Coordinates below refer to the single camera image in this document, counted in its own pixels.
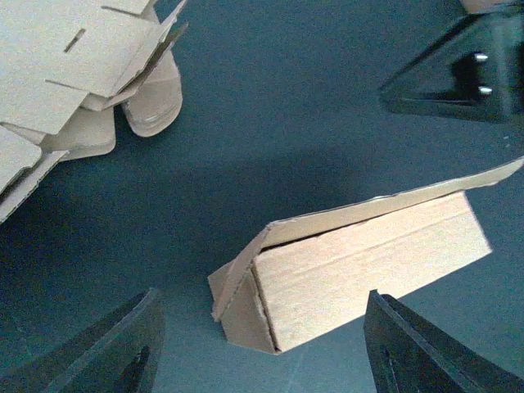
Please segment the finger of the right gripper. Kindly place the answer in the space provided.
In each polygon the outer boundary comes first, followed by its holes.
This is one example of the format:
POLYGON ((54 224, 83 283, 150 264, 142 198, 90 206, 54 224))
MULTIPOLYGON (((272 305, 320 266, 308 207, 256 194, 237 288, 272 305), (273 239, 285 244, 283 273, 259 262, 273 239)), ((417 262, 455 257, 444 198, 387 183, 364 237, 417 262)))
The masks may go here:
POLYGON ((457 19, 380 88, 390 112, 488 123, 523 121, 523 10, 457 19))

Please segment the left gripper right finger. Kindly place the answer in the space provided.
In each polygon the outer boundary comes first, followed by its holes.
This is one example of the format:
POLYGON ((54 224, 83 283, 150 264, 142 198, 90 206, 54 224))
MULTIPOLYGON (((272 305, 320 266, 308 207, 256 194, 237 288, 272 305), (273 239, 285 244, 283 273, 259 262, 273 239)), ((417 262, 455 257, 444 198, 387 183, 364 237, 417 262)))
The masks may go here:
POLYGON ((368 295, 364 336, 378 392, 523 391, 522 378, 376 290, 368 295))

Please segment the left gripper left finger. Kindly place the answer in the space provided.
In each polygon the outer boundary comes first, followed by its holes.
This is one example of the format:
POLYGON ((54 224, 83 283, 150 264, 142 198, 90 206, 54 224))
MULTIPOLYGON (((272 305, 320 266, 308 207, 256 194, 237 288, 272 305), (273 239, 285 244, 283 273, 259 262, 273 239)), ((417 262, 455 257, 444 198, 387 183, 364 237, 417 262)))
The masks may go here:
POLYGON ((151 288, 55 350, 1 378, 2 392, 151 392, 165 337, 151 288))

